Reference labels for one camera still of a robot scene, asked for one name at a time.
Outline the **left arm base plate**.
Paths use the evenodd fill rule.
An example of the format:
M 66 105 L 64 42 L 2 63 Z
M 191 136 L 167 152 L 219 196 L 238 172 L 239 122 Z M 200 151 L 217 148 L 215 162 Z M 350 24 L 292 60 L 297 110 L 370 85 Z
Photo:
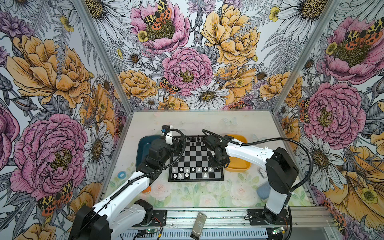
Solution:
M 153 210 L 149 221 L 143 220 L 134 227 L 165 227 L 167 224 L 167 210 Z

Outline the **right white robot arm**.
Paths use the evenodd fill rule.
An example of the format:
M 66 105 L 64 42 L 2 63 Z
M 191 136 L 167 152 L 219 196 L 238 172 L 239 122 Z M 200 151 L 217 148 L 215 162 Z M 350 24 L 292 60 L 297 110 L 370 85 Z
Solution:
M 238 158 L 266 170 L 271 189 L 259 219 L 269 225 L 275 224 L 289 202 L 299 170 L 285 149 L 278 147 L 272 150 L 257 145 L 293 140 L 280 137 L 243 143 L 231 136 L 220 136 L 208 130 L 202 132 L 205 134 L 204 145 L 212 152 L 209 162 L 213 168 L 227 168 L 231 163 L 230 158 Z

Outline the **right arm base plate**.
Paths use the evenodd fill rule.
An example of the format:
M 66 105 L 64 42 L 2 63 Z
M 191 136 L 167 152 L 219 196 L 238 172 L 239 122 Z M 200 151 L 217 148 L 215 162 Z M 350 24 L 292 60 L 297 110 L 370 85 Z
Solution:
M 291 223 L 287 209 L 276 215 L 267 209 L 248 209 L 244 219 L 250 222 L 251 226 L 287 226 Z

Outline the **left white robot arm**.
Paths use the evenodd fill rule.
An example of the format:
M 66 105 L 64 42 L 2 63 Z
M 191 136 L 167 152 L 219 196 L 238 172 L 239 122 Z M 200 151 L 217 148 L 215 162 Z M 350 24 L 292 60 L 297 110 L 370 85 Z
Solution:
M 77 212 L 70 240 L 112 240 L 129 227 L 150 222 L 152 205 L 143 200 L 131 207 L 128 204 L 178 162 L 187 145 L 186 136 L 178 129 L 163 126 L 162 133 L 152 141 L 148 155 L 123 185 L 94 206 L 83 206 Z

